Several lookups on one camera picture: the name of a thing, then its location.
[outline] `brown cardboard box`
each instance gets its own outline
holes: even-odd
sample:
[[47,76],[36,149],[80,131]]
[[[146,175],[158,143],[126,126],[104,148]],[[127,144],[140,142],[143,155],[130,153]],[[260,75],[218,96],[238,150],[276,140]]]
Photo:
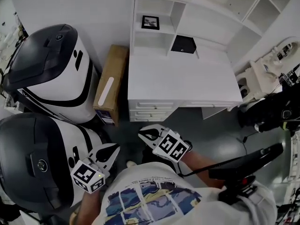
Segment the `brown cardboard box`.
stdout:
[[112,45],[105,61],[93,106],[106,124],[118,126],[118,94],[128,56],[127,47]]

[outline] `white shoe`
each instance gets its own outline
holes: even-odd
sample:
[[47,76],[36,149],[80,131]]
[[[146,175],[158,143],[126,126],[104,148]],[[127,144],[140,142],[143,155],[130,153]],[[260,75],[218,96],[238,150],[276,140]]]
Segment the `white shoe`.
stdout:
[[127,166],[127,168],[128,167],[133,167],[133,166],[136,166],[137,164],[135,163],[135,162],[133,162],[133,161],[127,161],[126,162],[126,166]]

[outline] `person's right arm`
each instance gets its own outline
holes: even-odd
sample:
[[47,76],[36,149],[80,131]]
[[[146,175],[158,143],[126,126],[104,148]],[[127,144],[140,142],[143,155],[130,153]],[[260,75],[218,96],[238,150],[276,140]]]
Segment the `person's right arm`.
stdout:
[[[201,156],[194,151],[187,152],[181,159],[192,171],[216,164],[207,157]],[[224,181],[210,179],[208,171],[197,173],[197,176],[210,188],[221,189],[224,186]]]

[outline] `desk top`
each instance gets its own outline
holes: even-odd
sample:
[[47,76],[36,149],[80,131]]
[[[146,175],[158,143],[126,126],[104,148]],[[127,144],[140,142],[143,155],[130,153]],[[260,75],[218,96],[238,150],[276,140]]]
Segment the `desk top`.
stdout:
[[201,100],[242,102],[228,63],[209,64],[192,54],[130,56],[129,100]]

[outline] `black pants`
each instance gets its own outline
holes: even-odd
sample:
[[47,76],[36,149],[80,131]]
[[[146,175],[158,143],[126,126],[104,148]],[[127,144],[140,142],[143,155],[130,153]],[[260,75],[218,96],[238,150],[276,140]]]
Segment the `black pants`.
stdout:
[[152,149],[149,146],[146,146],[145,150],[142,152],[142,164],[151,163],[151,162],[164,163],[164,164],[170,166],[174,170],[174,172],[176,172],[174,164],[171,161],[163,159],[163,158],[153,154]]

